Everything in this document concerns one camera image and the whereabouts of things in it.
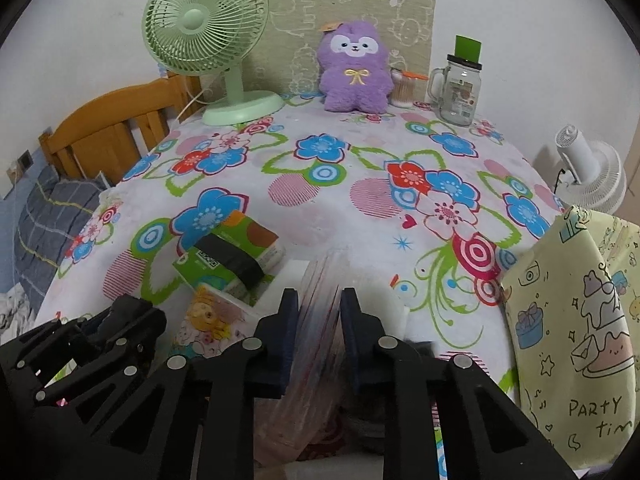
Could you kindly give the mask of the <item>cartoon tissue pack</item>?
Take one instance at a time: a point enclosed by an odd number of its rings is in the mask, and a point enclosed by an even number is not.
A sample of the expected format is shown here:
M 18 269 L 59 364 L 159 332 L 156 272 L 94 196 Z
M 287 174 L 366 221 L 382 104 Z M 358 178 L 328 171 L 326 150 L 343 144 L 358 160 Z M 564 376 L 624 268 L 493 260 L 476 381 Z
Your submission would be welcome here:
M 260 320 L 253 308 L 206 284 L 198 285 L 170 354 L 210 359 L 239 340 L 251 337 Z

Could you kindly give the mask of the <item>pink wet wipes pack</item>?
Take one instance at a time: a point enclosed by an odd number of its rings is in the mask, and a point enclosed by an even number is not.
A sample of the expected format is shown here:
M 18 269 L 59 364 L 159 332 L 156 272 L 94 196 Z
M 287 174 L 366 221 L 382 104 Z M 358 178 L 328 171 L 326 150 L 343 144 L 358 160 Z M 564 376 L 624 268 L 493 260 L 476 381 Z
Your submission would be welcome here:
M 318 259 L 291 260 L 280 277 L 298 295 L 298 322 L 290 383 L 277 401 L 255 406 L 255 460 L 271 467 L 297 460 L 328 423 L 341 399 L 341 292 L 350 278 L 344 250 Z

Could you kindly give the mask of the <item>green tissue pack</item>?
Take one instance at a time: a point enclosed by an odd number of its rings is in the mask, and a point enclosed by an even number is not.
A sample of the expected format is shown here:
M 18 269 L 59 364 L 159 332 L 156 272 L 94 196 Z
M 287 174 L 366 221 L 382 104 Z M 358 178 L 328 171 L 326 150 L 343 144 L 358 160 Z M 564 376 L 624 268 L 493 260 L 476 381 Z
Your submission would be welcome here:
M 190 289 L 208 285 L 245 300 L 284 255 L 275 232 L 235 210 L 185 249 L 172 266 Z

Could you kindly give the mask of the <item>white cloth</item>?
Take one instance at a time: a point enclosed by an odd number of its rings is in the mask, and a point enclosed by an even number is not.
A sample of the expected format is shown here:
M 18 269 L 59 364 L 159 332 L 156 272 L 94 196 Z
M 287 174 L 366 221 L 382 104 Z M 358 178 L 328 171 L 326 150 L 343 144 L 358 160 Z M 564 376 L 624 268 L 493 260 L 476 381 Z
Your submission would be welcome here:
M 398 292 L 375 271 L 352 266 L 339 252 L 314 261 L 288 260 L 259 296 L 254 311 L 259 316 L 276 313 L 283 293 L 293 289 L 298 298 L 295 355 L 320 359 L 340 339 L 335 333 L 342 292 L 348 288 L 356 292 L 361 311 L 378 318 L 387 335 L 405 338 L 410 309 Z

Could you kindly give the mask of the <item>floral tablecloth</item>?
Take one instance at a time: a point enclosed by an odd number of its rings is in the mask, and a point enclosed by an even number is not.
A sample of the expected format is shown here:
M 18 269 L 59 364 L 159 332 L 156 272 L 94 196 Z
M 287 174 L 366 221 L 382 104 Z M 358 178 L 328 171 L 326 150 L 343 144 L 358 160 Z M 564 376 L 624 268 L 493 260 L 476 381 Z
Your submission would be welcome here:
M 344 249 L 375 288 L 405 300 L 412 338 L 469 350 L 514 382 L 498 277 L 562 208 L 490 122 L 450 126 L 424 103 L 330 113 L 296 96 L 239 126 L 190 119 L 143 156 L 73 228 L 39 316 L 76 318 L 137 292 L 166 310 L 172 348 L 213 356 L 222 344 L 186 324 L 174 263 L 242 210 L 278 234 L 286 258 Z

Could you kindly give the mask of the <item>blue plaid pillow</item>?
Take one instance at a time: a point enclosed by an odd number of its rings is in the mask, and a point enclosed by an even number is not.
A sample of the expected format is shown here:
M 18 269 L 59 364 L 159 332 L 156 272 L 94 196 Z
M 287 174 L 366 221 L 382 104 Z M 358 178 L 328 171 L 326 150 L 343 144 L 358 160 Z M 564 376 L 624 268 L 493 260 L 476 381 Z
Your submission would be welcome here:
M 29 307 L 37 312 L 67 249 L 99 205 L 108 188 L 104 177 L 63 178 L 48 165 L 36 177 L 18 211 L 14 231 L 14 278 L 23 287 Z

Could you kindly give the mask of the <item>yellow cartoon storage box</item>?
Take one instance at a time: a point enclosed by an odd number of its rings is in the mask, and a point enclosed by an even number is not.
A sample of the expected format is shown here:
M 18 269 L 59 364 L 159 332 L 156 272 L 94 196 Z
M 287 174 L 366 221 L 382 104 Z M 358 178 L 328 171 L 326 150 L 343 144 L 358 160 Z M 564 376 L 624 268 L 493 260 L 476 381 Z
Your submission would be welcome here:
M 639 228 L 573 206 L 500 280 L 523 412 L 574 469 L 639 425 Z

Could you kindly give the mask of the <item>cotton swab container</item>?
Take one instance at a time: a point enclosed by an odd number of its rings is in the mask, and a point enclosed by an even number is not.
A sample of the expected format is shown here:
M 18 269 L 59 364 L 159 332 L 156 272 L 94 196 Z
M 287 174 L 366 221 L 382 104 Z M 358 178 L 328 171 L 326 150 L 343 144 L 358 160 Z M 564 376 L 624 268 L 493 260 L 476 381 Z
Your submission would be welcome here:
M 400 108 L 413 106 L 416 97 L 416 84 L 419 81 L 427 82 L 428 77 L 424 74 L 408 72 L 408 70 L 398 70 L 392 68 L 390 76 L 394 83 L 394 88 L 390 94 L 390 104 Z

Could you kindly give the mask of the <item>purple plush toy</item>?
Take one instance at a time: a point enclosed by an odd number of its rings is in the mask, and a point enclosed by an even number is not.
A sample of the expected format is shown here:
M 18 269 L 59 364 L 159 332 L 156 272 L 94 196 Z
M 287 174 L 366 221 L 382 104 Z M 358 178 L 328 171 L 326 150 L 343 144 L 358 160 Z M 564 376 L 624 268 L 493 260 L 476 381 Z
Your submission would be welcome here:
M 388 96 L 394 88 L 388 64 L 390 52 L 373 24 L 366 21 L 339 24 L 324 34 L 317 58 L 325 110 L 386 112 Z

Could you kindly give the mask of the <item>glass mason jar mug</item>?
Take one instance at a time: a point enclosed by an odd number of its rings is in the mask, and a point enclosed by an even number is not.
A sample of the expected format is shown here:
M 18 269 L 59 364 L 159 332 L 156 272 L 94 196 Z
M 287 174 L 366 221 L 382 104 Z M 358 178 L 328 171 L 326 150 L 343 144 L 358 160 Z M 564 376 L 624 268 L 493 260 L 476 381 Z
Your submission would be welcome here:
M 447 55 L 445 68 L 434 68 L 427 83 L 427 95 L 438 117 L 450 124 L 469 127 L 480 96 L 480 63 Z

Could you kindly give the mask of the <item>white floor fan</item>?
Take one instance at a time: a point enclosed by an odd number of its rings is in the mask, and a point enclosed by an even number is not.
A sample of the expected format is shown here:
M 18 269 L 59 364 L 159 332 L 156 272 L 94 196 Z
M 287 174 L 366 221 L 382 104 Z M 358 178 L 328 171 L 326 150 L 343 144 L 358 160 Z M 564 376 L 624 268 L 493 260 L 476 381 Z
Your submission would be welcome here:
M 624 164 L 612 145 L 588 141 L 573 125 L 555 136 L 560 171 L 555 195 L 565 206 L 615 214 L 623 203 L 627 179 Z

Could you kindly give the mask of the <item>green card in jar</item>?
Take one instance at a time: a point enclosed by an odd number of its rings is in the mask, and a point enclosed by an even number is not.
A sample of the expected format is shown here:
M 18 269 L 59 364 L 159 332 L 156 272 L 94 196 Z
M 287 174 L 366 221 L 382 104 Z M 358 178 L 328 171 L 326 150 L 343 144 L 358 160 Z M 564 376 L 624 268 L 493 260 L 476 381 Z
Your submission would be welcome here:
M 456 58 L 462 58 L 466 62 L 478 64 L 481 50 L 482 43 L 480 41 L 465 36 L 456 36 L 456 42 L 454 43 L 454 56 Z

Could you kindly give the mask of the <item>green desk fan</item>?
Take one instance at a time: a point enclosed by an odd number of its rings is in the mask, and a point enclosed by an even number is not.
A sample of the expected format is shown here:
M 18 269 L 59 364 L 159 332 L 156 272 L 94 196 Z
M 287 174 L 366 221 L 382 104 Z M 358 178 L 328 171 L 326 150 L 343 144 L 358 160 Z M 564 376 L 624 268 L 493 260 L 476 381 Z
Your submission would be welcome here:
M 283 107 L 276 92 L 246 90 L 242 78 L 242 62 L 262 38 L 268 10 L 268 0 L 148 0 L 142 36 L 152 57 L 180 75 L 224 76 L 224 96 L 205 105 L 205 125 L 252 122 Z

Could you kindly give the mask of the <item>wall power socket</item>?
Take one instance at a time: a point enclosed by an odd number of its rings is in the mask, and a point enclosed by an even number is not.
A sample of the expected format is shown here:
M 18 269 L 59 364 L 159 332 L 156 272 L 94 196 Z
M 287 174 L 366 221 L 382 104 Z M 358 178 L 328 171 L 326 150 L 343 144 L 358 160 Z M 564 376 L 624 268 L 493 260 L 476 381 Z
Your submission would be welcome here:
M 17 165 L 20 167 L 21 172 L 26 172 L 34 164 L 32 154 L 29 150 L 24 151 L 23 154 L 17 159 Z

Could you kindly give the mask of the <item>beige cartoon wall board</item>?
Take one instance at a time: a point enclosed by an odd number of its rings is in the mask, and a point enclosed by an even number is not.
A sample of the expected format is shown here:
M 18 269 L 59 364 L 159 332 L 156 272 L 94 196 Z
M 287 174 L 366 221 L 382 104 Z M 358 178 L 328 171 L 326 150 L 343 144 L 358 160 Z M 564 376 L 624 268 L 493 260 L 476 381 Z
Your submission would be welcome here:
M 311 96 L 321 68 L 317 49 L 337 22 L 366 21 L 390 52 L 393 70 L 430 72 L 436 0 L 269 0 L 262 38 L 242 62 L 246 90 Z

